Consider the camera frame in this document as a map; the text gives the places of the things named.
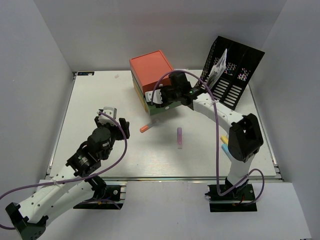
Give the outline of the green drawer box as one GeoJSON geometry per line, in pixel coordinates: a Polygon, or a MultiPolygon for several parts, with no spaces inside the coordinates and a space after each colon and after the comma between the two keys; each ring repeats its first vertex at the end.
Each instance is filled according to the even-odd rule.
{"type": "MultiPolygon", "coordinates": [[[[133,74],[131,74],[131,75],[132,75],[132,81],[135,82],[136,85],[139,87],[138,82],[137,82],[135,76],[134,76],[133,74]]],[[[171,109],[177,108],[177,107],[179,107],[179,106],[181,106],[181,103],[180,103],[179,101],[178,101],[178,102],[173,102],[173,103],[171,103],[170,105],[165,106],[165,107],[156,107],[156,106],[154,106],[154,105],[148,105],[148,109],[149,109],[148,114],[149,114],[150,116],[157,115],[157,114],[166,112],[167,110],[171,110],[171,109]]]]}

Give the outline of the coral top drawer box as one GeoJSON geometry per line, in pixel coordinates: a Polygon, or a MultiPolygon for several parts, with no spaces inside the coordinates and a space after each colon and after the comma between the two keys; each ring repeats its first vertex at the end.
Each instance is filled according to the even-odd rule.
{"type": "Polygon", "coordinates": [[[131,58],[129,64],[143,95],[154,89],[160,77],[174,70],[161,50],[131,58]]]}

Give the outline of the white printed paper booklet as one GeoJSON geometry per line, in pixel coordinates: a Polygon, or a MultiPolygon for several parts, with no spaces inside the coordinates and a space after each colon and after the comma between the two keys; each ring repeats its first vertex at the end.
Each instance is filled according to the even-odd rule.
{"type": "Polygon", "coordinates": [[[221,55],[221,58],[219,59],[219,61],[217,62],[217,64],[213,65],[209,76],[206,80],[206,85],[212,89],[215,85],[215,83],[218,81],[218,79],[221,77],[221,75],[224,73],[224,71],[227,68],[227,53],[228,53],[228,49],[226,48],[223,52],[223,54],[221,55]]]}

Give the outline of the yellow bottom drawer box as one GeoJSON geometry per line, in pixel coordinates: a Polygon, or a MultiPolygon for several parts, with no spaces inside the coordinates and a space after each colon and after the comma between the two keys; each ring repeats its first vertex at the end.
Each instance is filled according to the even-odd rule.
{"type": "Polygon", "coordinates": [[[148,104],[146,103],[145,98],[143,97],[140,88],[137,86],[137,84],[134,81],[132,83],[133,83],[133,87],[135,89],[135,92],[136,92],[141,104],[143,105],[144,110],[148,113],[149,112],[148,104]]]}

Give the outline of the orange grey highlighter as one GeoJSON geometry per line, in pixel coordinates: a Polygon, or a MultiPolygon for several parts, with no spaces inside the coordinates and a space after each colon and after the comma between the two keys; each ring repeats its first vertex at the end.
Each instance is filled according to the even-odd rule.
{"type": "Polygon", "coordinates": [[[144,133],[147,130],[149,130],[150,128],[154,127],[155,125],[157,125],[159,123],[158,119],[154,119],[153,121],[149,122],[148,124],[142,126],[139,131],[140,133],[144,133]]]}

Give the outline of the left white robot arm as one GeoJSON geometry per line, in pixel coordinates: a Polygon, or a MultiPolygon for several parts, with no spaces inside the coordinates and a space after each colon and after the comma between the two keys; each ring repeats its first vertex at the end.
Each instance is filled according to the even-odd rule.
{"type": "Polygon", "coordinates": [[[5,211],[23,240],[36,240],[58,216],[81,202],[119,201],[120,191],[93,173],[107,160],[116,141],[127,141],[130,123],[104,113],[95,117],[96,129],[67,160],[65,166],[32,196],[10,203],[5,211]]]}

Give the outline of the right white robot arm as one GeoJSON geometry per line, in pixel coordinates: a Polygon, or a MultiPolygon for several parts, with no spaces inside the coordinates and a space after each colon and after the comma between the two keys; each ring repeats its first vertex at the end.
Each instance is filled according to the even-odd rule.
{"type": "Polygon", "coordinates": [[[256,115],[236,112],[219,102],[206,82],[192,86],[187,80],[189,72],[174,70],[166,74],[170,85],[161,86],[159,79],[153,89],[144,94],[145,100],[156,107],[166,107],[179,102],[212,120],[216,129],[228,133],[228,151],[231,155],[229,173],[225,179],[226,195],[236,200],[244,193],[250,167],[264,143],[256,115]]]}

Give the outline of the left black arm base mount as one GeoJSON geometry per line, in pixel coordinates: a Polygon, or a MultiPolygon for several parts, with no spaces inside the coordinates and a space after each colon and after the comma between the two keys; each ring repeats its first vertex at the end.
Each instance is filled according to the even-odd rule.
{"type": "Polygon", "coordinates": [[[88,188],[88,196],[75,205],[73,209],[81,210],[121,210],[126,197],[124,183],[105,182],[101,177],[95,176],[77,184],[84,191],[88,188]]]}

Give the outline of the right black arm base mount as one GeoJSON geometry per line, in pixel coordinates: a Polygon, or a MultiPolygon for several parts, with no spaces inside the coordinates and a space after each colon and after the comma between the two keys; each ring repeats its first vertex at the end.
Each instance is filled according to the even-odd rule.
{"type": "Polygon", "coordinates": [[[253,202],[256,199],[254,188],[252,184],[248,183],[248,181],[223,196],[218,195],[216,184],[208,185],[207,189],[208,192],[206,192],[204,196],[209,201],[209,209],[211,213],[258,211],[257,204],[253,202]]]}

